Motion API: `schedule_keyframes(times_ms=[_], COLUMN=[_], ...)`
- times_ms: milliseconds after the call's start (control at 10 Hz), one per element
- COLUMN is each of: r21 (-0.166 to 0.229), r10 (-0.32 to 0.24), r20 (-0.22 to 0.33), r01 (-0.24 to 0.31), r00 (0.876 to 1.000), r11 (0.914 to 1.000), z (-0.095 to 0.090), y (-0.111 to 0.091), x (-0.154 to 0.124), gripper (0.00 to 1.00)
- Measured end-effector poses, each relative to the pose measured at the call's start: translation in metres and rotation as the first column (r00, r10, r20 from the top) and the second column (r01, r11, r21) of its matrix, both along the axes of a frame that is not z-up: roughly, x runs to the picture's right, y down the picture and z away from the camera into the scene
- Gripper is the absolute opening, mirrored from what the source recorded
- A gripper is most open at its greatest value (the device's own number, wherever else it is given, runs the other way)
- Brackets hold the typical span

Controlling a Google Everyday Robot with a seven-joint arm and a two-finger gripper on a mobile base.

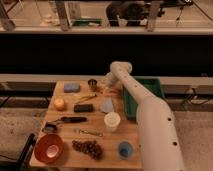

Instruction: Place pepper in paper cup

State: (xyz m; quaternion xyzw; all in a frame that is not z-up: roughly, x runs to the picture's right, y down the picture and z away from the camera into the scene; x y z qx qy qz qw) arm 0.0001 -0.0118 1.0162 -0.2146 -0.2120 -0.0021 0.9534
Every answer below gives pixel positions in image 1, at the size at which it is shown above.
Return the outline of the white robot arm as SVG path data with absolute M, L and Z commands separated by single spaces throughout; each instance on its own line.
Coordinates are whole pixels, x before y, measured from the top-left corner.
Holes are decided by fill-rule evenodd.
M 154 95 L 132 75 L 130 62 L 114 61 L 105 75 L 105 87 L 121 82 L 138 104 L 136 122 L 143 171 L 186 171 L 168 103 Z

